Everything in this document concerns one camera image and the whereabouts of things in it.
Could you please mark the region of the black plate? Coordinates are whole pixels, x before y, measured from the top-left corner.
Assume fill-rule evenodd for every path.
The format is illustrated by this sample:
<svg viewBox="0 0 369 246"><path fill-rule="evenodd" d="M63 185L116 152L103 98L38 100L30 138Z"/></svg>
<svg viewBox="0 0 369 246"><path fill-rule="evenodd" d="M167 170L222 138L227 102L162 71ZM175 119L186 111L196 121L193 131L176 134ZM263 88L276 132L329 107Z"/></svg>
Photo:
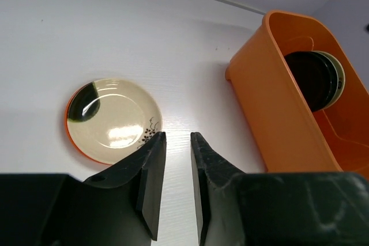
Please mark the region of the black plate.
<svg viewBox="0 0 369 246"><path fill-rule="evenodd" d="M338 93L338 73L332 61L316 51L296 51L284 59L311 111L326 108Z"/></svg>

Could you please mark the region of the pale green rimmed plate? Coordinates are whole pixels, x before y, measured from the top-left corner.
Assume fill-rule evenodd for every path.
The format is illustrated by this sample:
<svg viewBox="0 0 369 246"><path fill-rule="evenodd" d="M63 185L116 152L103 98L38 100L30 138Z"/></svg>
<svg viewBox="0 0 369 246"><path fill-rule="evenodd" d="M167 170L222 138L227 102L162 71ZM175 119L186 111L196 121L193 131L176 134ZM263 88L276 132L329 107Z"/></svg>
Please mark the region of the pale green rimmed plate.
<svg viewBox="0 0 369 246"><path fill-rule="evenodd" d="M325 56L331 61L331 64L335 68L338 79L334 95L332 97L329 97L330 101L324 106L324 109L326 109L332 106L341 97L343 90L345 88L345 71L341 62L334 55L324 51L315 51L315 52Z"/></svg>

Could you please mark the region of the orange red plate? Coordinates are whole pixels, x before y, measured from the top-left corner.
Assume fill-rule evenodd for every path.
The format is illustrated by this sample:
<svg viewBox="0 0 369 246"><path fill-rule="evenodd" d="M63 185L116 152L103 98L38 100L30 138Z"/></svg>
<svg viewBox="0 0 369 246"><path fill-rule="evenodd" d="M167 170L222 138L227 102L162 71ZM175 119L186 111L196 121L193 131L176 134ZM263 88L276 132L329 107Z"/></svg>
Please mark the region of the orange red plate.
<svg viewBox="0 0 369 246"><path fill-rule="evenodd" d="M72 137L70 136L70 133L69 133L69 129L68 129L68 126L67 126L67 116L68 116L68 112L69 112L69 107L70 107L70 104L71 102L73 101L75 95L84 88L84 86L78 88L71 96L71 98L69 99L69 101L67 102L66 104L66 107L65 107L65 110L64 110L64 114L63 114L63 129L64 129L64 132L66 134L66 137L68 139L68 145L72 146L74 151L75 152L78 152L77 156L78 157L82 157L84 156L84 160L90 160L92 163L94 164L101 164L101 165L106 165L108 166L108 164L106 163L103 163L103 162L99 162L97 160L94 160L92 158L90 158L88 155L86 155L84 152L82 152L78 147L77 145L74 143L74 141L72 140Z"/></svg>

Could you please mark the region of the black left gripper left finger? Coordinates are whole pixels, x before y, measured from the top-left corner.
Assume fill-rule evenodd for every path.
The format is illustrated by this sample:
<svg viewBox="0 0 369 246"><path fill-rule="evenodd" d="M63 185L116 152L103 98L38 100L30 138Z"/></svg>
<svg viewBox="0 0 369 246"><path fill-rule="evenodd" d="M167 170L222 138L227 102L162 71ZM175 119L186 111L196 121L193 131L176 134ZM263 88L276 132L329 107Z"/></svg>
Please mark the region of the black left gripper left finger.
<svg viewBox="0 0 369 246"><path fill-rule="evenodd" d="M1 175L2 245L150 245L157 240L166 135L79 181Z"/></svg>

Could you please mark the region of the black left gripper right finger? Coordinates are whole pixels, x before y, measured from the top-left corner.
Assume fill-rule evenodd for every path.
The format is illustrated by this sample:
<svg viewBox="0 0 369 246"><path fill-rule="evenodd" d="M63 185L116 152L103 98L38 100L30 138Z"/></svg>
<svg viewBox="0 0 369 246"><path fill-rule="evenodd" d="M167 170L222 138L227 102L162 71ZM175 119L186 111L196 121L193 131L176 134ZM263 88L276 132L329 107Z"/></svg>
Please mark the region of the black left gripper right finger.
<svg viewBox="0 0 369 246"><path fill-rule="evenodd" d="M245 173L191 133L200 245L367 245L368 181L351 172Z"/></svg>

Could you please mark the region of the cream floral plate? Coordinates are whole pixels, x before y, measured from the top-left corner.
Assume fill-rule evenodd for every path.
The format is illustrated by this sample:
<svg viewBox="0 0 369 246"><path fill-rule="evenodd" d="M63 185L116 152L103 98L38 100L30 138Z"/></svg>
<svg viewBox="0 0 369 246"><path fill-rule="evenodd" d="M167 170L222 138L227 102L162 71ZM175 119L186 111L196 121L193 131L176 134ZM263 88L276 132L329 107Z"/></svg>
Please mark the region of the cream floral plate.
<svg viewBox="0 0 369 246"><path fill-rule="evenodd" d="M67 126L74 143L90 158L115 164L163 129L159 106L136 83L105 78L83 86L70 104Z"/></svg>

